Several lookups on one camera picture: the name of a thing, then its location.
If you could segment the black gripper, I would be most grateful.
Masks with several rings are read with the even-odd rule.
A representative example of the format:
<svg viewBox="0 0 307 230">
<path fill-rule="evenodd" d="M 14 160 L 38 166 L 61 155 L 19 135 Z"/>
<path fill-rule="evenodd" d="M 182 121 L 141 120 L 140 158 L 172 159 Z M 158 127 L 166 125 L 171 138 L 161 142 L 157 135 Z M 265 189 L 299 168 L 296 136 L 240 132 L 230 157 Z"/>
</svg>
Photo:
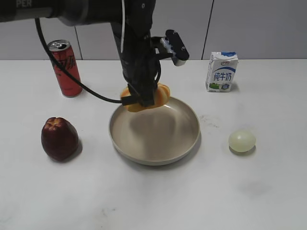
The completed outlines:
<svg viewBox="0 0 307 230">
<path fill-rule="evenodd" d="M 158 73 L 154 56 L 155 50 L 149 35 L 141 38 L 125 36 L 119 39 L 119 57 L 128 87 L 128 90 L 123 90 L 120 94 L 122 105 L 154 105 L 157 88 L 155 77 Z"/>
</svg>

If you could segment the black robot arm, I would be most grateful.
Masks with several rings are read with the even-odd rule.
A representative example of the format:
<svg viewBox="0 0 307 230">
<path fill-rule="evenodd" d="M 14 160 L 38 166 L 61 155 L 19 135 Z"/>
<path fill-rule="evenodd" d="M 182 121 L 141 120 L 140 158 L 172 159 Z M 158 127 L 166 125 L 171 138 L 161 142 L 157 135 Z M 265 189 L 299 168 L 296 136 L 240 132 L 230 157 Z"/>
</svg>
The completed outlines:
<svg viewBox="0 0 307 230">
<path fill-rule="evenodd" d="M 169 94 L 158 84 L 161 65 L 150 34 L 154 8 L 154 0 L 2 0 L 0 21 L 34 19 L 45 50 L 40 18 L 58 18 L 67 26 L 110 23 L 130 95 L 121 100 L 109 99 L 86 87 L 74 75 L 68 77 L 104 101 L 158 107 L 167 102 Z"/>
</svg>

